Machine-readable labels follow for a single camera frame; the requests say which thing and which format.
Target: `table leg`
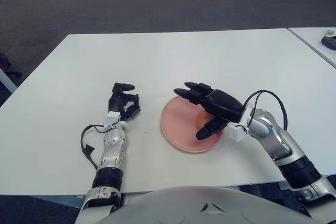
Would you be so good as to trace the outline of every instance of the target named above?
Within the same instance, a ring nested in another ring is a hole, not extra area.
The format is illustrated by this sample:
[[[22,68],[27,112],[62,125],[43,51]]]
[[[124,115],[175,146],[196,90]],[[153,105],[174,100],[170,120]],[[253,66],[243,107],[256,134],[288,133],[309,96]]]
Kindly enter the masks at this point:
[[[2,69],[0,68],[0,81],[3,83],[3,85],[5,85],[5,87],[11,92],[13,93],[17,87],[15,86],[15,84],[11,81],[11,79],[4,73],[4,71],[2,71]]]

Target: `gray carpet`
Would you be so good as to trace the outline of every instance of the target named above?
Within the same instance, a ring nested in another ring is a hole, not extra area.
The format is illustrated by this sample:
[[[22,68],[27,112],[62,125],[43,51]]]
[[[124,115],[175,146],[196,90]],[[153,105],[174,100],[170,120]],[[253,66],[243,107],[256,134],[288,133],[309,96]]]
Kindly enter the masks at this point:
[[[335,0],[0,0],[0,50],[23,76],[67,34],[335,26]],[[9,92],[0,86],[0,105]]]

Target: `small object on floor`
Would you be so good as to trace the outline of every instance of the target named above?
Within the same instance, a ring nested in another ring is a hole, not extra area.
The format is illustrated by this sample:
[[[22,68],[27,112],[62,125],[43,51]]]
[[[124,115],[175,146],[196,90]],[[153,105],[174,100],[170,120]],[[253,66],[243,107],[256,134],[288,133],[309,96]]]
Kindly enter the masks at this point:
[[[321,42],[331,50],[336,50],[336,36],[334,37],[324,36]]]

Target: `white joint module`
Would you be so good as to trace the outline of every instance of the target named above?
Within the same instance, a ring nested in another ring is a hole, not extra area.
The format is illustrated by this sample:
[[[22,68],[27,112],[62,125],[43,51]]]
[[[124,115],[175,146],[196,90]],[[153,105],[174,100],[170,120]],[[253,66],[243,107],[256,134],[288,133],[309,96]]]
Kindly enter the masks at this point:
[[[249,101],[246,105],[246,109],[243,112],[243,116],[241,117],[238,123],[228,123],[225,127],[225,135],[229,139],[232,139],[235,142],[240,142],[244,139],[248,132],[248,123],[251,120],[251,112],[253,110],[253,103]]]

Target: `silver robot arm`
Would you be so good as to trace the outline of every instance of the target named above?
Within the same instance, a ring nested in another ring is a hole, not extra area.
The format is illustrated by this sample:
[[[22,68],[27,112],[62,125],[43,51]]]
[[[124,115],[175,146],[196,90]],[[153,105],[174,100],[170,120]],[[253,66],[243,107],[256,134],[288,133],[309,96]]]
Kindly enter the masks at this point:
[[[248,134],[259,141],[312,218],[324,223],[336,220],[335,188],[269,112],[256,110]]]

